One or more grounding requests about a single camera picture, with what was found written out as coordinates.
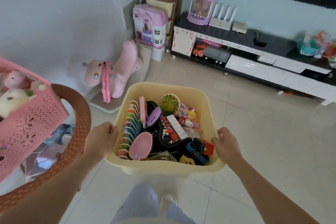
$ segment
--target cabinet leg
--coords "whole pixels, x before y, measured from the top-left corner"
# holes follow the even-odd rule
[[[324,106],[326,106],[326,105],[329,105],[329,104],[331,104],[332,103],[332,101],[330,101],[330,100],[323,100],[321,103],[320,103],[320,105],[324,105]]]

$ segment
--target tv stand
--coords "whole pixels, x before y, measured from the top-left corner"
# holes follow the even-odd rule
[[[219,65],[211,58],[192,55],[198,41],[209,40],[231,50],[228,61]],[[246,34],[212,26],[198,26],[183,13],[174,25],[172,55],[271,86],[296,90],[323,99],[322,105],[336,102],[336,72],[325,58],[300,55],[296,42],[282,37]]]

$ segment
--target gray wall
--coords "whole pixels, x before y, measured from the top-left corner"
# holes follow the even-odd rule
[[[182,11],[188,11],[191,0],[183,0]],[[336,10],[292,0],[217,0],[219,4],[237,7],[235,21],[249,28],[294,39],[298,33],[325,30],[336,38]]]
[[[83,61],[119,56],[133,0],[0,0],[0,56],[86,94]]]

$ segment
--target pink stuffed animal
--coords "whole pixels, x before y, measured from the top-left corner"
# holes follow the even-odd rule
[[[28,77],[19,71],[12,71],[7,74],[7,77],[3,80],[3,85],[8,89],[30,89],[31,81]]]
[[[125,90],[126,83],[132,73],[142,68],[142,59],[138,57],[137,45],[133,40],[124,42],[123,50],[117,62],[92,60],[87,66],[84,81],[87,86],[94,87],[102,83],[103,100],[109,103],[111,98],[119,98]]]

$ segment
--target gray pants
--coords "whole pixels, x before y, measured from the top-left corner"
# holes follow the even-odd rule
[[[158,214],[159,202],[154,189],[146,183],[140,183],[128,195],[111,224],[130,218],[157,217]],[[166,208],[165,217],[181,224],[196,224],[174,203],[169,204]]]

